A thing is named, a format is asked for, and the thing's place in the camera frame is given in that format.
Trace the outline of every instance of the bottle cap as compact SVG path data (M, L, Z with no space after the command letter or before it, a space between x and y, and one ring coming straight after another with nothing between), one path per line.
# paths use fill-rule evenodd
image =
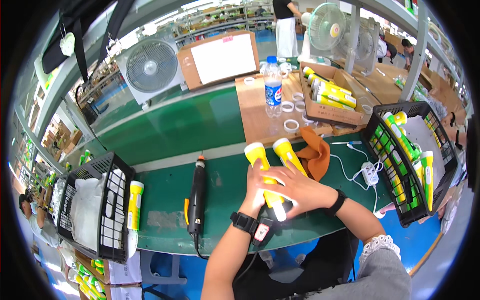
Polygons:
M267 56L268 63L276 63L276 56Z

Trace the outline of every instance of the black top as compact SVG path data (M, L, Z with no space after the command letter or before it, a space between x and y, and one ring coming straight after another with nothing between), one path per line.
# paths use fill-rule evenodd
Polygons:
M293 18L292 11L287 7L290 2L290 0L273 0L273 11L277 19Z

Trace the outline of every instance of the power strip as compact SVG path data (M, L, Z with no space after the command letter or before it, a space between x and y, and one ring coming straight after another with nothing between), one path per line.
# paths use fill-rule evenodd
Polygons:
M361 165L361 168L363 180L365 180L365 183L368 186L372 186L378 183L378 174L377 172L375 172L375 166L371 162L364 162L363 165Z

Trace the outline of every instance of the person's left hand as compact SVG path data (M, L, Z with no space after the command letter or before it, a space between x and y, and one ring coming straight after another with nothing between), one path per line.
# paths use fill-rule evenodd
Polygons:
M248 166L247 194L239 209L239 212L254 218L257 218L260 208L265 204L264 191L258 188L258 185L264 181L263 177L260 176L261 167L261 159L257 159L253 167Z

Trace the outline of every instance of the electric fan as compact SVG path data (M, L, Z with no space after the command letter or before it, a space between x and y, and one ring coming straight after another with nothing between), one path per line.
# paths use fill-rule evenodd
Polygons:
M146 37L116 57L127 86L145 110L149 100L176 86L187 85L177 59L177 44L171 32Z
M359 37L356 49L351 49L351 54L355 55L355 64L365 68L361 73L364 76L370 75L375 70L377 62L378 36L380 32L380 24L374 19L359 20ZM342 39L332 49L335 56L347 58L349 53L348 42L350 40L350 17L345 18L346 29Z
M298 61L322 63L310 55L310 45L319 50L331 50L342 39L345 15L334 3L323 3L312 13L305 12L301 21L307 27Z

